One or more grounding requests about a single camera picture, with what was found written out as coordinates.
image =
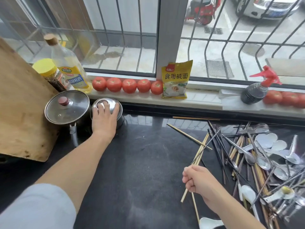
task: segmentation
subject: red scooter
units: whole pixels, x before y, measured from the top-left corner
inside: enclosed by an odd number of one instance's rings
[[[201,8],[199,10],[201,0],[192,0],[188,9],[186,10],[185,21],[195,20],[202,25],[211,23],[212,19],[215,18],[215,11],[220,6],[221,0],[203,0]]]

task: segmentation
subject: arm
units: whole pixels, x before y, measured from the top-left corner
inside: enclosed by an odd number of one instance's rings
[[[219,215],[228,229],[265,229],[238,201],[236,201],[204,167],[185,167],[182,181],[190,192],[203,197],[207,206]]]
[[[93,110],[91,137],[55,163],[36,184],[48,183],[63,189],[78,212],[85,193],[93,179],[97,165],[116,132],[119,105],[110,114],[109,104],[104,102]]]

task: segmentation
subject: white shirt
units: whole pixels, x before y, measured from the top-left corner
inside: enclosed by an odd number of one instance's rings
[[[65,191],[51,184],[27,188],[1,215],[1,229],[72,229],[75,207]]]

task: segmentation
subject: pot handle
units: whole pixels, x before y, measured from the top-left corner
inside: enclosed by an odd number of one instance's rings
[[[70,125],[70,135],[74,146],[77,147],[78,138],[77,138],[76,122],[74,123],[74,126]]]

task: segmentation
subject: tomato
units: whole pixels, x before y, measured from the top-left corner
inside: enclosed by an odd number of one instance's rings
[[[151,83],[148,79],[141,79],[138,81],[137,87],[139,92],[148,92],[150,90]]]
[[[106,80],[103,77],[96,77],[92,81],[92,86],[98,92],[102,92],[106,89]]]
[[[122,81],[119,78],[110,78],[107,80],[107,88],[111,92],[119,92],[122,88]]]
[[[163,93],[163,83],[161,81],[154,81],[150,88],[152,94],[160,95]]]
[[[137,83],[134,79],[124,79],[122,87],[124,92],[131,94],[137,90]]]
[[[283,96],[280,92],[275,90],[268,91],[267,95],[264,97],[263,102],[265,104],[278,104],[282,101]]]
[[[299,96],[299,101],[294,106],[296,108],[305,108],[305,94],[303,93],[296,93]]]
[[[283,95],[283,99],[280,102],[281,105],[284,106],[295,106],[299,102],[299,97],[297,94],[293,92],[287,92],[286,94]]]

